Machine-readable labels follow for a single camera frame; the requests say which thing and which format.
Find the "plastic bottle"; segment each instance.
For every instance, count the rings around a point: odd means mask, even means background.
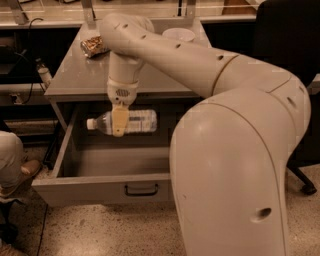
[[[88,130],[99,130],[112,135],[112,115],[108,111],[98,118],[87,119]],[[157,129],[157,114],[154,110],[130,110],[129,121],[124,133],[148,133]]]
[[[44,83],[44,85],[47,89],[51,83],[51,80],[52,80],[50,70],[40,58],[36,59],[36,63],[37,63],[37,67],[36,67],[37,71],[40,75],[42,82]]]

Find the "gray cabinet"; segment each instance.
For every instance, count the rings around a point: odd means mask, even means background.
[[[199,20],[154,21],[161,33],[169,27],[195,31],[195,43],[209,46]],[[65,131],[54,169],[35,179],[33,188],[50,206],[136,203],[173,200],[169,146],[173,130],[187,109],[200,99],[183,85],[146,64],[138,97],[131,109],[154,109],[158,129],[121,138],[88,131],[87,118],[111,109],[106,95],[108,54],[86,59],[80,41],[98,34],[84,24],[45,96]]]

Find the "open drawer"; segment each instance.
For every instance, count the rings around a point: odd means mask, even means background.
[[[77,104],[52,173],[36,178],[33,188],[50,206],[172,200],[169,145],[187,107],[167,103],[133,106],[155,109],[158,129],[121,138],[88,131],[85,125],[110,103]]]

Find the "speckled floor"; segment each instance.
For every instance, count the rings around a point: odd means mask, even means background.
[[[41,160],[45,145],[27,146],[25,152]],[[303,171],[320,188],[320,166]],[[290,172],[286,187],[291,256],[318,256],[320,192],[304,196],[300,180]],[[51,208],[31,180],[13,196],[25,202],[11,210],[10,220],[19,228],[14,246],[29,256],[186,255],[173,203]]]

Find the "drawer handle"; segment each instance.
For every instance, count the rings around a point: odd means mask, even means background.
[[[126,196],[139,197],[139,196],[154,196],[158,193],[158,184],[154,185],[154,191],[149,193],[130,193],[128,185],[124,187],[124,193]]]

